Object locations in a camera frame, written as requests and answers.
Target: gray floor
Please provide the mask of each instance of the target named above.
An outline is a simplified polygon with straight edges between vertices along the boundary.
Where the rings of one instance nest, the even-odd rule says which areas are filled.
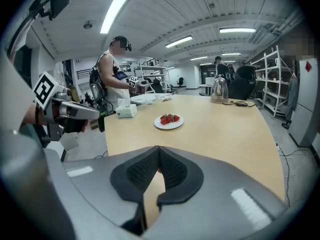
[[[178,89],[178,94],[180,95],[199,95],[200,92],[204,93],[205,89]],[[287,162],[290,167],[288,196],[290,204],[292,205],[308,196],[310,184],[313,182],[317,173],[318,165],[316,160],[313,158],[313,154],[308,148],[298,148],[296,146],[292,138],[289,136],[288,130],[281,126],[281,123],[284,122],[282,117],[273,118],[271,112],[267,108],[261,109],[260,112],[270,128],[275,142],[283,150],[284,154],[288,155],[299,150],[287,157]],[[108,148],[104,132],[101,133],[98,129],[92,131],[87,127],[84,133],[81,132],[77,134],[76,137],[79,146],[67,152],[66,161],[93,159],[103,153],[104,156],[108,156]],[[287,191],[288,166],[283,156],[281,156],[281,162],[285,191]]]

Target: fluorescent light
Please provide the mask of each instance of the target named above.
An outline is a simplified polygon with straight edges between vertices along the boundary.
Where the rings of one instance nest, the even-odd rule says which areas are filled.
[[[208,56],[199,57],[199,58],[192,58],[192,59],[190,59],[190,61],[195,61],[195,60],[200,60],[200,59],[205,59],[205,58],[208,58]]]
[[[176,46],[178,44],[184,43],[184,42],[189,41],[189,40],[192,40],[192,36],[191,35],[186,36],[184,38],[181,38],[181,39],[179,39],[177,41],[174,41],[172,43],[168,43],[165,47],[170,48],[172,46]]]
[[[239,28],[239,27],[220,28],[220,33],[232,33],[232,32],[255,33],[256,31],[257,30],[255,28]]]
[[[100,34],[108,34],[112,23],[114,22],[120,8],[124,5],[126,0],[113,0],[106,16],[104,18]]]
[[[236,53],[222,53],[222,56],[228,56],[228,55],[241,55],[240,52],[236,52]]]

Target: silver kettle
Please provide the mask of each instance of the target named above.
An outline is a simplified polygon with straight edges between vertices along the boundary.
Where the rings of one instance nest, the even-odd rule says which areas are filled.
[[[227,81],[219,75],[213,83],[211,92],[212,103],[227,103],[228,102],[228,86]]]

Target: red strawberry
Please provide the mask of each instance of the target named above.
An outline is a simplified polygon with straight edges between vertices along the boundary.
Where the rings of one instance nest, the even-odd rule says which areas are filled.
[[[166,122],[167,123],[172,123],[173,122],[171,114],[168,114],[168,117],[166,118]]]
[[[173,117],[173,121],[176,122],[176,121],[179,121],[179,119],[180,119],[180,117],[175,114]]]
[[[166,125],[166,124],[167,124],[166,118],[162,118],[161,121],[160,121],[160,123],[161,123],[162,125]]]

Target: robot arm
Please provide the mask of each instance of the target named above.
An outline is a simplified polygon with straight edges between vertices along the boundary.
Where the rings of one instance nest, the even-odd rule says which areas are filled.
[[[42,108],[42,114],[47,123],[48,134],[42,138],[44,141],[59,141],[67,126],[68,132],[73,132],[74,130],[69,129],[70,119],[95,120],[100,117],[98,110],[71,101],[70,89],[62,86],[47,72],[41,75],[33,92],[37,107]],[[59,116],[54,116],[54,107],[58,107]]]

